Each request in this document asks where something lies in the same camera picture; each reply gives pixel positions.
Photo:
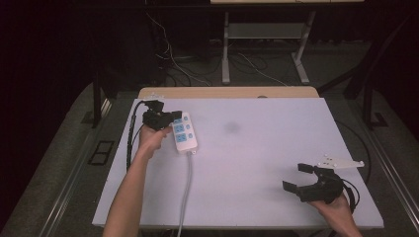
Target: black cable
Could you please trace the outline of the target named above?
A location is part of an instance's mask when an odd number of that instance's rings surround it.
[[[138,110],[139,105],[141,105],[143,101],[140,101],[136,104],[135,108],[133,109],[131,121],[129,124],[129,132],[128,132],[128,140],[127,140],[127,146],[126,146],[126,170],[129,169],[130,162],[131,162],[131,152],[132,152],[132,134],[133,129],[135,127],[135,120],[136,120],[136,110]]]
[[[190,77],[190,75],[188,75],[187,73],[185,73],[184,71],[182,71],[181,69],[179,69],[179,68],[176,68],[176,67],[170,67],[170,69],[172,69],[172,70],[176,70],[176,71],[178,71],[178,72],[181,72],[183,75],[185,75],[186,76],[186,78],[188,79],[188,82],[189,82],[189,87],[192,87],[192,81],[191,81],[191,77]],[[182,84],[182,86],[188,86],[188,85],[185,85],[182,81],[179,81],[181,84]]]
[[[175,87],[177,87],[178,84],[176,83],[176,79],[172,75],[170,75],[169,73],[167,73],[167,72],[166,72],[166,75],[173,80],[173,82],[175,83]]]
[[[179,61],[176,61],[176,62],[178,63],[178,65],[179,65],[180,67],[182,67],[183,69],[185,69],[185,70],[189,71],[189,72],[190,72],[191,74],[193,74],[194,76],[206,76],[206,75],[211,75],[211,74],[213,74],[213,73],[215,73],[215,72],[216,72],[216,70],[217,70],[217,69],[218,69],[218,67],[219,67],[219,64],[221,64],[221,60],[222,60],[222,57],[220,57],[220,58],[219,58],[219,61],[217,62],[217,64],[216,64],[216,66],[215,66],[215,68],[214,68],[214,69],[212,69],[212,70],[210,70],[210,71],[208,71],[208,72],[200,72],[200,73],[195,72],[195,71],[191,70],[191,69],[190,69],[190,68],[188,68],[188,67],[182,66],[181,64],[182,64],[182,63],[184,63],[184,62],[179,62]]]
[[[135,137],[133,138],[132,144],[135,142],[136,137],[139,135],[139,132],[141,131],[142,127],[144,126],[144,124],[138,129],[138,131],[135,133]]]
[[[355,187],[351,182],[349,182],[347,180],[344,180],[344,179],[342,179],[342,181],[348,183],[349,185],[351,185],[352,188],[354,188],[354,190],[357,192],[358,200],[354,204],[354,209],[355,209],[357,207],[358,203],[360,203],[360,200],[361,200],[360,192],[358,191],[357,187]]]
[[[341,124],[341,125],[343,125],[343,126],[345,126],[347,129],[349,129],[355,136],[357,136],[358,137],[358,139],[362,142],[362,144],[363,144],[363,146],[364,146],[364,148],[365,148],[365,150],[366,150],[366,152],[367,152],[367,158],[368,158],[368,163],[369,163],[369,165],[368,165],[368,172],[367,172],[367,176],[366,176],[366,179],[364,180],[364,182],[367,184],[369,181],[370,181],[370,177],[371,177],[371,172],[372,172],[372,169],[373,169],[373,162],[372,162],[372,159],[371,159],[371,154],[370,154],[370,150],[368,149],[368,146],[367,146],[367,143],[364,141],[364,139],[356,132],[356,131],[354,131],[352,128],[350,128],[349,126],[347,126],[346,124],[344,124],[344,123],[342,123],[341,121],[339,121],[339,120],[335,120],[336,121],[336,123],[339,123],[339,124]]]

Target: white table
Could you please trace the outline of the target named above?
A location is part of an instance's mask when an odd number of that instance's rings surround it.
[[[189,112],[199,142],[185,228],[297,229],[326,227],[317,210],[285,192],[282,181],[314,184],[297,170],[324,154],[352,159],[323,99],[166,99],[164,111]],[[137,114],[141,118],[145,107]],[[126,135],[121,139],[93,224],[104,225],[126,173]],[[187,182],[187,159],[167,137],[147,170],[142,227],[176,228]],[[337,174],[360,191],[354,213],[360,228],[381,228],[382,218],[356,169]]]

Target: electrical cable on floor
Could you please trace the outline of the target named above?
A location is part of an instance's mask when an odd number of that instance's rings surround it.
[[[274,80],[274,81],[277,81],[277,82],[279,82],[279,83],[281,83],[281,84],[283,84],[284,86],[287,86],[288,87],[288,85],[287,84],[285,84],[284,82],[282,82],[282,81],[280,81],[280,80],[278,80],[278,79],[275,79],[275,78],[273,78],[273,77],[271,77],[271,76],[268,76],[268,75],[266,75],[265,73],[263,73],[263,72],[261,72],[245,55],[243,55],[242,53],[238,53],[240,56],[242,56],[242,57],[244,57],[244,59],[246,59],[249,63],[250,63],[250,65],[252,65],[253,66],[253,68],[257,71],[257,72],[259,72],[259,74],[261,74],[262,76],[265,76],[265,77],[267,77],[267,78],[269,78],[269,79],[272,79],[272,80]]]
[[[183,222],[184,222],[184,219],[185,219],[186,204],[188,202],[189,190],[190,190],[190,187],[191,187],[192,176],[193,176],[192,152],[188,151],[187,156],[188,156],[188,182],[187,182],[185,192],[184,192],[184,196],[183,196],[183,200],[182,200],[181,215],[180,215],[180,220],[179,220],[179,230],[178,230],[178,235],[177,235],[178,237],[181,236],[181,232],[182,232]]]
[[[185,75],[185,76],[186,76],[186,78],[188,79],[189,85],[185,85],[185,83],[183,83],[181,80],[178,80],[178,81],[182,84],[182,86],[185,86],[185,87],[187,87],[187,86],[192,87],[192,81],[191,81],[191,78],[189,77],[189,75],[188,75],[188,74],[185,74],[185,72],[184,72],[184,71],[179,70],[179,69],[178,69],[178,68],[176,68],[176,67],[171,67],[171,69],[181,72],[181,73],[182,73],[183,75]]]
[[[372,169],[373,169],[373,162],[372,162],[372,159],[371,159],[371,154],[370,154],[370,150],[368,149],[367,143],[364,141],[364,139],[356,131],[354,131],[352,128],[350,128],[346,124],[344,124],[341,121],[336,120],[336,119],[335,119],[335,122],[336,123],[339,123],[340,125],[343,125],[348,130],[350,130],[361,141],[361,143],[363,144],[363,146],[364,146],[364,148],[365,148],[365,150],[367,152],[367,158],[368,158],[368,164],[369,164],[369,166],[368,166],[368,172],[367,172],[367,175],[366,175],[366,179],[364,180],[364,182],[367,184],[370,181],[371,172],[372,172]]]
[[[218,69],[219,65],[221,64],[221,60],[222,60],[222,57],[219,56],[219,61],[217,62],[215,68],[212,69],[212,70],[210,70],[210,71],[208,71],[208,72],[195,72],[195,71],[191,70],[190,68],[187,68],[185,66],[182,66],[181,64],[179,64],[179,62],[178,62],[178,65],[180,67],[182,67],[183,69],[189,71],[193,75],[196,75],[196,76],[206,76],[206,75],[210,75],[210,74],[213,74],[213,73],[216,72],[216,70]]]
[[[135,127],[135,120],[136,120],[136,110],[138,110],[139,105],[144,103],[143,101],[140,101],[136,104],[135,108],[133,109],[131,120],[129,124],[129,131],[128,131],[128,139],[127,139],[127,145],[126,145],[126,170],[129,169],[130,163],[131,163],[131,153],[132,153],[132,134],[133,129]]]
[[[172,46],[169,44],[169,53],[170,53],[170,58],[172,58],[172,61],[173,61],[173,64],[175,64],[175,66],[177,67],[177,68],[179,68],[179,70],[181,70],[182,72],[184,72],[186,75],[188,75],[188,77],[189,78],[191,78],[191,79],[193,79],[193,80],[195,80],[195,81],[198,81],[198,82],[201,82],[201,83],[204,83],[204,84],[206,84],[207,86],[211,86],[210,85],[210,83],[208,82],[208,81],[203,81],[203,80],[200,80],[200,79],[198,79],[198,78],[196,78],[196,77],[194,77],[194,76],[192,76],[192,75],[190,75],[190,74],[188,74],[184,69],[182,69],[182,67],[180,67],[179,65],[178,65],[178,63],[176,63],[176,60],[173,58],[173,48],[172,48]]]

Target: wire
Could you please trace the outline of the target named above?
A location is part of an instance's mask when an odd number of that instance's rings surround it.
[[[366,179],[364,180],[364,182],[367,184],[369,181],[370,181],[370,177],[371,177],[371,172],[372,172],[372,169],[373,169],[373,162],[372,162],[372,159],[371,159],[371,154],[370,154],[370,150],[368,149],[368,146],[367,146],[367,143],[364,141],[364,139],[356,132],[356,131],[354,131],[352,128],[350,128],[349,126],[347,126],[346,124],[344,124],[344,123],[342,123],[341,121],[339,121],[339,120],[335,120],[336,121],[336,123],[339,123],[339,124],[341,124],[341,125],[343,125],[343,126],[345,126],[348,130],[350,130],[355,136],[357,136],[358,137],[358,139],[360,139],[360,141],[362,142],[362,144],[363,144],[363,146],[364,146],[364,148],[365,148],[365,150],[366,150],[366,152],[367,152],[367,158],[368,158],[368,163],[369,163],[369,166],[368,166],[368,172],[367,172],[367,176],[366,176]]]
[[[358,203],[360,203],[360,200],[361,200],[360,192],[358,191],[357,187],[355,187],[351,182],[349,182],[347,180],[344,180],[344,179],[342,179],[342,181],[351,185],[354,188],[354,190],[357,192],[358,200],[357,200],[357,202],[355,202],[355,207],[357,207]]]
[[[179,68],[179,70],[181,70],[183,73],[185,73],[189,78],[191,78],[191,79],[194,79],[194,80],[196,80],[196,81],[198,81],[198,82],[201,82],[201,83],[205,83],[207,86],[210,86],[210,84],[209,84],[209,82],[207,82],[207,81],[203,81],[203,80],[200,80],[200,79],[198,79],[198,78],[196,78],[196,77],[194,77],[194,76],[192,76],[192,75],[190,75],[190,74],[188,74],[184,69],[182,69],[182,67],[180,67],[179,65],[178,65],[178,63],[176,63],[176,60],[175,60],[175,58],[173,58],[173,49],[172,49],[172,46],[169,44],[169,53],[170,53],[170,58],[172,58],[172,61],[173,61],[173,64],[175,64],[175,66],[177,67],[177,68]]]
[[[172,75],[170,75],[169,73],[167,73],[166,72],[166,75],[168,76],[168,77],[170,77],[172,80],[173,80],[173,82],[175,83],[175,87],[177,87],[178,86],[178,84],[176,83],[176,79],[172,76]]]
[[[274,80],[274,81],[277,81],[277,82],[279,82],[279,83],[281,83],[281,84],[283,84],[284,86],[287,86],[288,87],[288,85],[287,84],[285,84],[284,82],[282,82],[282,81],[280,81],[280,80],[278,80],[278,79],[275,79],[275,78],[273,78],[273,77],[271,77],[271,76],[268,76],[268,75],[266,75],[265,73],[263,73],[263,72],[261,72],[245,55],[243,55],[243,54],[241,54],[241,53],[237,53],[237,54],[239,54],[240,56],[242,56],[242,57],[244,57],[244,59],[246,59],[249,63],[250,63],[250,65],[252,65],[252,67],[257,71],[257,72],[259,72],[259,74],[261,74],[262,76],[265,76],[265,77],[267,77],[267,78],[269,78],[269,79],[272,79],[272,80]]]
[[[183,196],[183,200],[182,200],[178,237],[181,236],[181,232],[182,232],[182,226],[183,226],[183,222],[184,222],[184,219],[185,219],[186,203],[188,201],[189,189],[191,187],[191,181],[192,181],[192,176],[193,176],[193,173],[192,173],[193,172],[193,169],[192,169],[192,152],[188,151],[187,156],[188,156],[188,182],[187,182],[185,192],[184,192],[184,196]]]
[[[185,72],[184,72],[184,71],[181,71],[181,70],[179,70],[178,68],[175,68],[175,67],[171,67],[171,69],[181,72],[181,73],[182,73],[183,75],[185,75],[185,76],[186,76],[186,78],[188,79],[189,85],[186,85],[186,84],[185,84],[185,83],[183,83],[180,79],[178,80],[178,81],[182,84],[182,86],[185,86],[185,87],[187,87],[187,86],[192,87],[192,81],[191,81],[191,78],[189,77],[189,75],[188,75],[188,74],[185,74]]]
[[[132,141],[132,145],[133,145],[133,143],[135,142],[135,139],[138,137],[138,134],[139,134],[139,132],[141,131],[141,129],[142,129],[142,127],[144,126],[144,124],[138,129],[138,131],[135,133],[135,137],[133,138],[133,141]]]
[[[129,169],[130,163],[131,163],[131,153],[132,153],[132,134],[133,129],[135,127],[135,120],[136,120],[136,110],[138,109],[139,105],[141,105],[143,101],[140,101],[136,104],[135,108],[133,109],[131,121],[129,125],[129,132],[128,132],[128,140],[127,140],[127,146],[126,146],[126,170]]]

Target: metal stand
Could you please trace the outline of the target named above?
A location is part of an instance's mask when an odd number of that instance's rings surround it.
[[[302,33],[301,42],[299,43],[299,48],[296,52],[292,53],[293,64],[295,64],[296,72],[298,73],[299,80],[301,80],[302,84],[309,83],[307,74],[305,73],[305,69],[302,66],[301,57],[302,57],[302,52],[304,51],[305,45],[307,44],[308,36],[310,35],[311,26],[313,24],[314,17],[315,17],[315,12],[314,11],[310,12],[308,16],[308,20],[305,24],[305,27]]]
[[[222,49],[222,84],[230,84],[228,39],[300,39],[298,50],[292,53],[292,58],[301,83],[308,84],[309,80],[302,66],[301,57],[308,41],[314,17],[315,11],[311,11],[305,23],[229,24],[228,12],[225,12]]]

